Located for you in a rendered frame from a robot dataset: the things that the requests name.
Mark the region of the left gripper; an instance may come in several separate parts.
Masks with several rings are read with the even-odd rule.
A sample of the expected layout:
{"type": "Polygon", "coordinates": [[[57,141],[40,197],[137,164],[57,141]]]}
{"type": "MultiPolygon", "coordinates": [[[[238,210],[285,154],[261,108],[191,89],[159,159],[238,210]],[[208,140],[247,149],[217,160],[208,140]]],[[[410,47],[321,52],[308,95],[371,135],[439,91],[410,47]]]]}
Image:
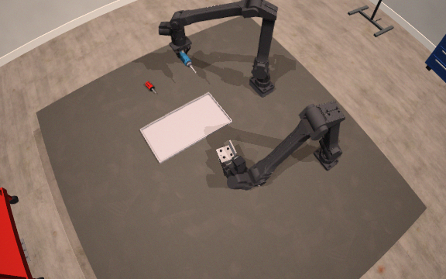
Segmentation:
{"type": "Polygon", "coordinates": [[[221,163],[221,165],[222,165],[222,169],[223,169],[224,175],[225,175],[225,176],[227,177],[227,179],[228,179],[228,177],[231,176],[230,169],[233,168],[234,165],[233,165],[233,163],[231,163],[231,164],[229,164],[229,165],[227,166],[225,163],[222,163],[220,159],[219,159],[219,161],[220,161],[220,163],[221,163]],[[227,176],[227,175],[228,175],[228,176],[227,176]]]}

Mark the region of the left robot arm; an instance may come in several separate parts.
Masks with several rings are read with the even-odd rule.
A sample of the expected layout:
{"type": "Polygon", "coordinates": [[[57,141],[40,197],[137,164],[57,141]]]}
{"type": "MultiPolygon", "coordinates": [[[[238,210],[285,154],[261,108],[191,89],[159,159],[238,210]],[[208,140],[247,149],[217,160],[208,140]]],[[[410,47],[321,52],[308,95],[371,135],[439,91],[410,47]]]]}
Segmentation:
{"type": "Polygon", "coordinates": [[[299,114],[299,117],[301,120],[296,129],[267,157],[249,169],[242,156],[232,157],[234,167],[230,169],[232,176],[227,180],[230,189],[248,191],[264,185],[274,170],[309,138],[320,140],[321,147],[314,151],[314,155],[326,171],[339,162],[338,157],[342,155],[342,151],[338,145],[338,135],[340,123],[345,120],[345,116],[336,101],[316,106],[310,104],[299,114]]]}

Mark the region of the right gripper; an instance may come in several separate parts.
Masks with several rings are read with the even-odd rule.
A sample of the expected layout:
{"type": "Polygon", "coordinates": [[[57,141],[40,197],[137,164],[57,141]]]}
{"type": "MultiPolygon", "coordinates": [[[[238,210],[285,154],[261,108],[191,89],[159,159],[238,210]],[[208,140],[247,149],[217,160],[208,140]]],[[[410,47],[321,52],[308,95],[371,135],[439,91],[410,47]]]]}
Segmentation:
{"type": "Polygon", "coordinates": [[[192,42],[188,39],[188,37],[184,36],[181,39],[175,38],[174,37],[174,41],[175,41],[175,45],[171,42],[170,43],[170,47],[172,47],[173,51],[178,55],[177,57],[180,58],[180,51],[184,50],[184,53],[187,54],[187,52],[190,49],[190,44],[192,44],[192,42]],[[186,38],[186,40],[185,40],[186,38]],[[187,50],[185,50],[187,49],[187,50]]]}

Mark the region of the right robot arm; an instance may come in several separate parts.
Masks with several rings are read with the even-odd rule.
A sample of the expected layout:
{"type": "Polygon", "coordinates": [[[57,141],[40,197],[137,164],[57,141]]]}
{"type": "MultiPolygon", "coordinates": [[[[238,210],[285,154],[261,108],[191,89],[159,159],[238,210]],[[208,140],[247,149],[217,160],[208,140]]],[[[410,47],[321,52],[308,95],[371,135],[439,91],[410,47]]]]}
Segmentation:
{"type": "Polygon", "coordinates": [[[174,37],[178,39],[184,37],[184,26],[192,23],[232,16],[262,18],[257,59],[255,58],[254,65],[252,65],[253,70],[251,73],[253,77],[250,78],[250,81],[260,90],[261,93],[265,94],[274,88],[274,84],[270,81],[271,77],[268,68],[268,57],[273,37],[273,29],[277,17],[277,10],[277,6],[266,0],[241,0],[239,2],[215,5],[202,9],[181,10],[175,12],[169,22],[160,23],[159,34],[171,36],[172,43],[175,45],[174,37]]]}

